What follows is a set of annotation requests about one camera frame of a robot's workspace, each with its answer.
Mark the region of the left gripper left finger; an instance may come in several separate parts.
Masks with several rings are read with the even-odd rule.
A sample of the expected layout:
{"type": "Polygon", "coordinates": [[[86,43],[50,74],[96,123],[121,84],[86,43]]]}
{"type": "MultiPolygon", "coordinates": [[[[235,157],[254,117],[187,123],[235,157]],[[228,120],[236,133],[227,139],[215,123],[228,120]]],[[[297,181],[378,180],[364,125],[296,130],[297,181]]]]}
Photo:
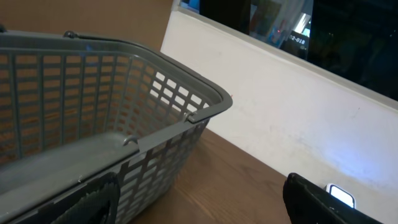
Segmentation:
{"type": "Polygon", "coordinates": [[[114,224],[121,193],[114,172],[88,183],[62,200],[41,208],[22,224],[114,224]]]}

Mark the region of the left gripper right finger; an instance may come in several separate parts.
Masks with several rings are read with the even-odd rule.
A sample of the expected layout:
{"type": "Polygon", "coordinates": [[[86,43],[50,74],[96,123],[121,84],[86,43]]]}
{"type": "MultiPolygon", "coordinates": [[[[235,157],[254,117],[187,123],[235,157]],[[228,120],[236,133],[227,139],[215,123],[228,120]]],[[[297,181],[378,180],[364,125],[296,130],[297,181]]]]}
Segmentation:
{"type": "Polygon", "coordinates": [[[381,224],[294,172],[284,183],[283,200],[292,224],[381,224]]]}

